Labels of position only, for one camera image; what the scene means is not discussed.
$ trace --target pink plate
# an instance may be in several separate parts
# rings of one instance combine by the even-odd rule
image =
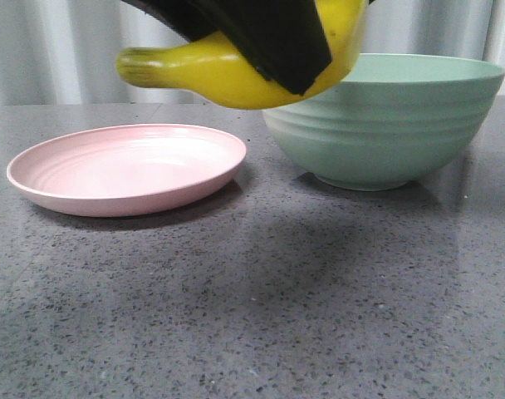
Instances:
[[[176,208],[225,186],[246,147],[203,126],[127,125],[64,135],[16,156],[7,177],[31,201],[79,216]]]

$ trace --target countertop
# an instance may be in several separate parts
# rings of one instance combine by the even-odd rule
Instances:
[[[57,135],[190,123],[235,180],[140,217],[58,214],[7,181]],[[505,398],[505,96],[451,164],[397,190],[293,165],[259,111],[0,106],[0,398]]]

